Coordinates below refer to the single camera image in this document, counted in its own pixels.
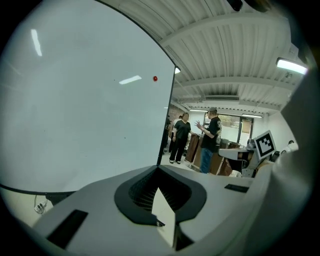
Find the woman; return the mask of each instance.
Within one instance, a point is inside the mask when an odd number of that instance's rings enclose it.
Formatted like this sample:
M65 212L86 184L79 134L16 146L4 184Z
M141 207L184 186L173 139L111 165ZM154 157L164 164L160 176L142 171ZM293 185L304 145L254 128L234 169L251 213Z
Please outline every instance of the woman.
M191 126L190 126L190 123L188 122L188 119L189 119L189 114L184 113L182 115L182 120L179 120L178 122L176 122L174 126L172 140L175 143L170 155L170 164L173 164L174 160L176 160L178 164L181 163L181 157L188 141L188 134L189 133L191 133L192 135L194 134L191 131Z

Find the whiteboard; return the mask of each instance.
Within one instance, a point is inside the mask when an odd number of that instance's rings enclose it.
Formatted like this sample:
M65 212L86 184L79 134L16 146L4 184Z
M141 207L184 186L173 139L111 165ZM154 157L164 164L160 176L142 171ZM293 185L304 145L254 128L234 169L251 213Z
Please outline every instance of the whiteboard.
M42 2L0 59L0 184L70 192L155 165L174 70L114 9L94 0Z

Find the black t-shirt with graphic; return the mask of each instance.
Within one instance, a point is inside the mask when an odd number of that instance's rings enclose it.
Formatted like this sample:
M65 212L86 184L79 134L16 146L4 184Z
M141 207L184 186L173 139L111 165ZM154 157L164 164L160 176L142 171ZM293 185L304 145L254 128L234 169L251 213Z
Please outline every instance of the black t-shirt with graphic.
M219 117L214 117L211 119L210 124L207 130L214 135L213 138L210 138L208 135L204 135L201 148L208 149L213 153L218 152L220 146L221 138L221 120Z

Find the white ceiling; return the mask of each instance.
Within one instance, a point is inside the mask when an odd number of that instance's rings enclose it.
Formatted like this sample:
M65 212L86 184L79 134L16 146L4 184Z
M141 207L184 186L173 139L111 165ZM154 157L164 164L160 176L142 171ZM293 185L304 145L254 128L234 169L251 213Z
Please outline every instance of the white ceiling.
M178 106L273 114L302 78L276 66L279 57L302 63L288 20L245 1L239 12L227 0L104 1L147 30L181 69L172 92Z

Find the air vent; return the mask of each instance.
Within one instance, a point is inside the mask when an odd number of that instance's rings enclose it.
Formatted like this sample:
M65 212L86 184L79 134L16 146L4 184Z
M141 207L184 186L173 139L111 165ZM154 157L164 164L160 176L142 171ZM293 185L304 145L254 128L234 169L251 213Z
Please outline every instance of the air vent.
M235 95L208 95L206 101L238 101L239 97Z

